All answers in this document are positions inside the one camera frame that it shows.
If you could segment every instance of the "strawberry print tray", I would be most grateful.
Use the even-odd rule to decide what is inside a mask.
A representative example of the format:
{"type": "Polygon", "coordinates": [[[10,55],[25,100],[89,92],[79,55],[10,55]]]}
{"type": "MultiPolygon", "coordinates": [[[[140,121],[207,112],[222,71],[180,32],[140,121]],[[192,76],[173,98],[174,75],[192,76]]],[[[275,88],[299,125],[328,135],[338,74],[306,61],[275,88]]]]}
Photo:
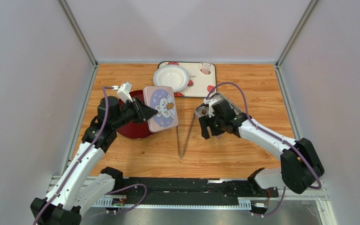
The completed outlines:
{"type": "Polygon", "coordinates": [[[214,64],[210,67],[209,74],[204,74],[201,71],[200,62],[161,62],[158,69],[172,64],[185,68],[190,74],[187,87],[175,92],[175,97],[204,98],[216,86],[216,66],[214,64]]]}

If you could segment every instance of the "gray floor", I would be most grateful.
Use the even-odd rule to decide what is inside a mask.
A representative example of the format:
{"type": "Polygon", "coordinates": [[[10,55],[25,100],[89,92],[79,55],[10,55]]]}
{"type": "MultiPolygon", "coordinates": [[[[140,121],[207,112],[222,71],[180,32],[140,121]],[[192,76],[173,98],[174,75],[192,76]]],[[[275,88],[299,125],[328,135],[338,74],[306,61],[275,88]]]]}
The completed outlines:
{"type": "MultiPolygon", "coordinates": [[[[276,207],[271,201],[268,211],[276,207]]],[[[91,208],[84,218],[103,212],[103,208],[91,208]]],[[[175,210],[134,209],[124,214],[100,215],[82,221],[81,225],[321,225],[315,201],[285,201],[271,217],[257,218],[240,210],[175,210]]]]}

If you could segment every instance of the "clear glass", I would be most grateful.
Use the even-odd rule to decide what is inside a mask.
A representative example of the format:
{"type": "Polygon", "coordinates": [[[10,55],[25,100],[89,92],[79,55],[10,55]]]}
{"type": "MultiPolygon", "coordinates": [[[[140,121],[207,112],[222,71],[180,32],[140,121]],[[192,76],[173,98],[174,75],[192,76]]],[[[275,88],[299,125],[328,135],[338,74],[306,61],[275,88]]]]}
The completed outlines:
{"type": "Polygon", "coordinates": [[[212,66],[211,60],[202,60],[201,61],[201,72],[203,72],[204,74],[209,74],[211,66],[212,66]]]}

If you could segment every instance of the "pink box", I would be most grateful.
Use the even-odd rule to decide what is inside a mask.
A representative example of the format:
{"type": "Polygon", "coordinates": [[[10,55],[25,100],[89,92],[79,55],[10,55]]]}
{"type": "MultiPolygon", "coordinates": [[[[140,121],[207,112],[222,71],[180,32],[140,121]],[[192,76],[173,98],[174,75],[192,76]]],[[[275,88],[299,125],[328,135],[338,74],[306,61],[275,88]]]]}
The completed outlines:
{"type": "Polygon", "coordinates": [[[166,130],[179,124],[174,93],[171,87],[145,87],[143,93],[145,104],[158,110],[158,114],[148,120],[148,127],[151,132],[166,130]]]}

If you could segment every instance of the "wooden table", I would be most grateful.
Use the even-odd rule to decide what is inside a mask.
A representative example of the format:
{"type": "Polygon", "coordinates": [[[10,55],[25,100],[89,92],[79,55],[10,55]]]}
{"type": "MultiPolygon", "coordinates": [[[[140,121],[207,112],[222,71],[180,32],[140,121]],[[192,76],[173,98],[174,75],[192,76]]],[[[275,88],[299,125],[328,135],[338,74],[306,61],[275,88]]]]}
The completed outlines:
{"type": "MultiPolygon", "coordinates": [[[[102,86],[133,84],[132,90],[153,86],[152,75],[157,64],[102,64],[91,92],[82,123],[77,147],[85,129],[97,114],[103,98],[102,86]]],[[[283,98],[272,65],[216,64],[217,83],[231,81],[245,92],[250,115],[260,123],[292,137],[283,98]]],[[[239,108],[244,104],[239,91],[223,85],[218,91],[230,98],[239,108]]],[[[108,95],[116,96],[108,90],[108,95]]],[[[194,109],[200,98],[176,98],[179,117],[179,138],[183,148],[194,109]]],[[[130,140],[118,134],[107,153],[92,170],[97,176],[106,166],[123,172],[124,176],[138,177],[189,177],[189,178],[246,178],[258,168],[274,168],[279,161],[256,144],[225,134],[220,138],[201,137],[198,120],[195,120],[183,159],[178,157],[176,128],[155,133],[141,140],[130,140]]]]}

